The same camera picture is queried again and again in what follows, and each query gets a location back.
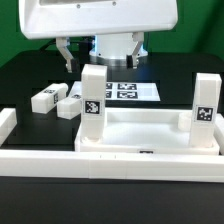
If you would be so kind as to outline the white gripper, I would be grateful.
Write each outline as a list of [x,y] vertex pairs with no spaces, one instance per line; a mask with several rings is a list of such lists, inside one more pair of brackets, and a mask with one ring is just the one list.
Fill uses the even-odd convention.
[[177,0],[19,0],[18,5],[21,32],[28,39],[56,38],[69,73],[79,71],[79,62],[68,37],[134,32],[126,65],[136,68],[143,32],[170,30],[178,21]]

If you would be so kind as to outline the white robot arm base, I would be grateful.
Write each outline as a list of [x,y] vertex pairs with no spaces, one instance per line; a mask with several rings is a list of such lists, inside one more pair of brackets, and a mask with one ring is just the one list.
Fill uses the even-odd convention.
[[[133,33],[96,35],[94,46],[89,51],[91,63],[127,67],[126,56],[130,55],[135,43]],[[138,64],[146,61],[148,52],[142,47],[138,53]]]

